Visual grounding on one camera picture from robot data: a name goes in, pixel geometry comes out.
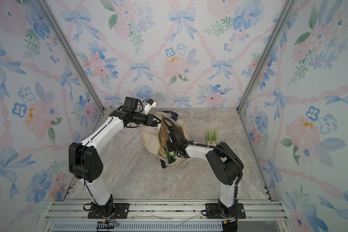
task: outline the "gray marble surface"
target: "gray marble surface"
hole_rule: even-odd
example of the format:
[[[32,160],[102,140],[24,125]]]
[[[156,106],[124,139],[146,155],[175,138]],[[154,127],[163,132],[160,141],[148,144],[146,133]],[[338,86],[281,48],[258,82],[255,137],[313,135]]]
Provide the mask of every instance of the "gray marble surface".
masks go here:
[[[169,109],[154,108],[150,113]],[[233,108],[171,108],[186,121],[191,140],[206,143],[205,128],[218,129],[218,142],[226,142],[244,163],[239,199],[266,199],[241,119]],[[106,111],[104,122],[113,109]],[[188,158],[175,167],[161,168],[160,160],[142,145],[139,128],[125,128],[99,154],[102,178],[114,198],[218,199],[220,182],[205,160]],[[79,180],[70,198],[89,198]]]

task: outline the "floral wallpaper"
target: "floral wallpaper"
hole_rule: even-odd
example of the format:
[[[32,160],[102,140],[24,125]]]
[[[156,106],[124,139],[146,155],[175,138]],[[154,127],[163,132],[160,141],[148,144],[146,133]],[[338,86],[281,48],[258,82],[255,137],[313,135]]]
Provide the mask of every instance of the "floral wallpaper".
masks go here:
[[[294,231],[348,231],[348,1],[297,1],[241,117]]]
[[[99,110],[31,0],[0,0],[0,231],[38,231]]]
[[[284,3],[48,1],[106,107],[126,96],[159,107],[237,107]]]

